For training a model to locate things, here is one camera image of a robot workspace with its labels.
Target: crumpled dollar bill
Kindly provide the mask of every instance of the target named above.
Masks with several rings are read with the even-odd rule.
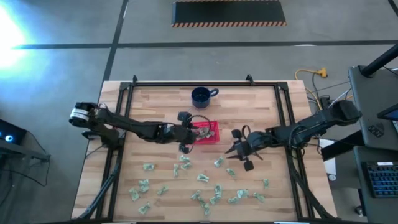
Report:
[[[145,215],[147,213],[148,209],[150,208],[150,203],[147,202],[146,205],[142,206],[141,208],[138,209],[138,212]]]
[[[204,138],[210,138],[215,135],[214,131],[209,132],[209,128],[198,128],[194,129],[195,134],[197,134],[197,140],[201,140]]]
[[[247,189],[237,191],[238,198],[247,198],[248,194],[249,194],[249,191]]]
[[[223,193],[223,188],[220,184],[217,184],[214,188],[214,191],[216,192],[216,195],[219,195],[221,197],[221,194]]]
[[[238,197],[233,197],[228,199],[228,203],[237,203],[239,201]]]
[[[178,177],[178,164],[174,164],[174,171],[173,171],[173,176],[174,177]]]
[[[218,158],[218,159],[216,160],[216,162],[214,162],[214,165],[215,165],[216,167],[220,167],[220,166],[221,166],[221,163],[223,163],[223,161],[224,161],[223,157],[220,156],[220,158]]]
[[[154,170],[155,164],[144,164],[143,167],[144,167],[144,170],[146,170],[146,171]]]
[[[221,199],[221,196],[216,195],[216,196],[214,196],[214,197],[212,197],[212,198],[210,199],[210,203],[211,203],[212,205],[215,205],[218,201],[220,201],[220,199]]]
[[[235,172],[234,170],[227,168],[226,171],[228,172],[229,175],[231,175],[231,177],[235,178]]]
[[[139,199],[139,194],[133,187],[129,190],[129,192],[133,202]]]
[[[209,204],[206,203],[203,208],[205,209],[205,215],[206,216],[210,215],[210,206],[209,206]]]
[[[203,182],[209,182],[209,177],[203,174],[199,174],[197,177],[197,180],[203,181]]]
[[[188,158],[187,156],[184,156],[184,155],[181,155],[181,156],[180,156],[180,161],[181,161],[181,162],[191,162],[191,161],[189,160],[189,158]]]
[[[139,185],[139,191],[141,193],[145,193],[145,192],[147,192],[149,190],[149,180],[148,179],[140,180],[138,182],[138,185]]]
[[[157,193],[157,195],[162,195],[168,190],[169,190],[168,186],[163,186],[162,189],[158,190],[156,193]]]
[[[264,188],[268,189],[268,179],[262,180],[262,183],[264,184]]]
[[[198,199],[198,197],[200,196],[200,193],[201,193],[201,191],[200,191],[200,190],[197,190],[197,191],[191,196],[191,199],[192,199],[192,200]]]
[[[265,203],[266,202],[266,198],[263,196],[263,195],[261,195],[261,194],[259,194],[259,193],[257,193],[257,192],[255,192],[254,194],[253,194],[253,196],[255,197],[255,198],[257,198],[260,202],[262,202],[262,203]]]
[[[186,164],[182,164],[181,165],[181,169],[183,170],[187,170],[189,167],[191,167],[192,164],[190,162],[187,162]]]
[[[200,206],[201,206],[202,208],[204,208],[205,205],[206,205],[205,199],[203,199],[203,197],[201,197],[201,196],[199,195],[199,196],[198,196],[198,201],[200,202]]]
[[[223,188],[221,187],[220,184],[217,184],[216,187],[214,188],[214,191],[216,192],[216,195],[210,199],[210,203],[212,205],[215,205],[221,199]]]

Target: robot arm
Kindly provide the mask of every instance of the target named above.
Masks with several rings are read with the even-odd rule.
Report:
[[[188,112],[179,112],[178,120],[181,125],[145,121],[140,122],[110,112],[108,108],[101,108],[95,103],[76,103],[70,115],[69,123],[81,128],[88,128],[91,135],[101,137],[103,144],[108,147],[117,147],[120,132],[117,129],[109,129],[105,124],[135,133],[139,138],[147,142],[166,144],[179,142],[180,150],[188,153],[186,144],[193,144],[196,134],[192,132],[192,115]]]
[[[325,134],[327,129],[334,126],[346,126],[354,124],[362,116],[351,101],[341,100],[335,103],[331,108],[319,111],[319,113],[301,120],[290,126],[278,126],[267,128],[265,132],[254,131],[249,133],[245,141],[242,141],[240,130],[233,130],[232,135],[238,140],[234,142],[232,148],[226,152],[236,151],[237,154],[229,158],[236,158],[246,161],[244,167],[246,171],[254,168],[252,162],[248,159],[251,154],[257,154],[257,151],[266,147],[288,146],[302,147],[311,140],[311,137],[317,134]]]

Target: wooden table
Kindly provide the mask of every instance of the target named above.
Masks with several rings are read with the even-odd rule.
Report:
[[[116,107],[119,84],[120,82],[104,82],[101,91],[99,102],[106,103],[111,111]],[[288,84],[295,119],[300,121],[311,115],[304,84],[302,81],[288,81]],[[189,170],[179,170],[179,176],[175,178],[174,164],[181,164],[178,158],[182,154],[178,151],[177,143],[165,145],[149,143],[133,133],[128,133],[114,221],[297,220],[283,148],[261,150],[263,161],[251,156],[255,169],[250,172],[245,172],[243,163],[237,160],[227,159],[220,168],[213,164],[231,147],[234,141],[231,130],[241,129],[244,124],[250,125],[252,131],[263,131],[265,128],[280,125],[274,89],[264,86],[221,86],[220,93],[212,98],[211,105],[205,110],[193,108],[190,99],[192,89],[192,87],[135,88],[130,118],[138,121],[179,123],[177,121],[179,111],[201,114],[218,121],[220,141],[214,145],[195,146],[188,154],[193,167]],[[99,141],[90,142],[88,152],[100,144]],[[105,160],[106,149],[100,149],[85,161],[72,217],[79,216],[98,193]],[[154,163],[155,170],[144,171],[142,165],[145,162]],[[306,148],[304,163],[311,190],[320,203],[332,215],[336,215],[323,160],[315,146]],[[226,172],[227,167],[235,171],[235,180]],[[198,174],[207,175],[210,181],[208,183],[197,181]],[[150,190],[133,202],[129,189],[131,187],[138,189],[138,181],[143,179],[149,179]],[[262,179],[269,179],[268,189],[263,188]],[[223,196],[215,206],[211,205],[211,215],[206,217],[199,202],[191,200],[190,197],[196,190],[201,190],[203,198],[208,202],[215,194],[216,184],[222,185]],[[163,185],[169,186],[170,190],[158,196],[156,191]],[[239,189],[248,189],[250,197],[240,200],[236,205],[228,204],[228,198],[235,197]],[[266,203],[260,203],[254,198],[252,196],[254,192],[265,195]],[[306,214],[302,193],[300,198],[303,212]],[[150,202],[152,207],[145,215],[141,215],[138,208],[146,202]],[[108,204],[105,203],[103,215],[106,215],[107,211]]]

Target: gray floor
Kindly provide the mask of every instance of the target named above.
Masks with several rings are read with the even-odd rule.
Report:
[[[398,39],[398,17],[387,1],[281,0],[288,26],[266,29],[172,29],[171,2],[130,0],[120,42]],[[0,3],[0,10],[5,9],[25,37],[18,44],[111,43],[121,4],[122,0],[7,0]],[[348,81],[350,66],[367,64],[389,47],[118,49],[110,80],[130,80],[133,75],[140,80],[242,80],[248,73],[258,80],[288,80],[297,69],[326,67],[329,77],[315,79],[321,89]],[[0,119],[34,133],[52,155],[48,186],[25,179],[10,223],[68,220],[87,146],[82,130],[69,125],[68,117],[74,102],[98,100],[109,49],[5,52],[1,58],[7,63],[0,63]],[[398,60],[389,66],[398,67]],[[311,74],[299,76],[313,88]],[[348,88],[349,83],[320,94],[336,98]],[[339,139],[358,129],[358,125],[331,128],[326,137]],[[349,159],[342,161],[349,166]],[[45,168],[32,168],[30,175],[44,181]],[[332,192],[340,217],[364,220],[353,213],[358,204],[355,191],[332,184]]]

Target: red container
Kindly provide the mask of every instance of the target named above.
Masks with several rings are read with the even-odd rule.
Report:
[[[203,138],[201,140],[196,140],[193,144],[214,144],[220,141],[220,132],[218,131],[218,122],[217,121],[210,121],[211,128],[210,131],[214,131],[214,135],[210,136],[209,138]],[[192,122],[194,127],[198,128],[208,128],[209,122],[207,121],[199,121],[199,122]]]

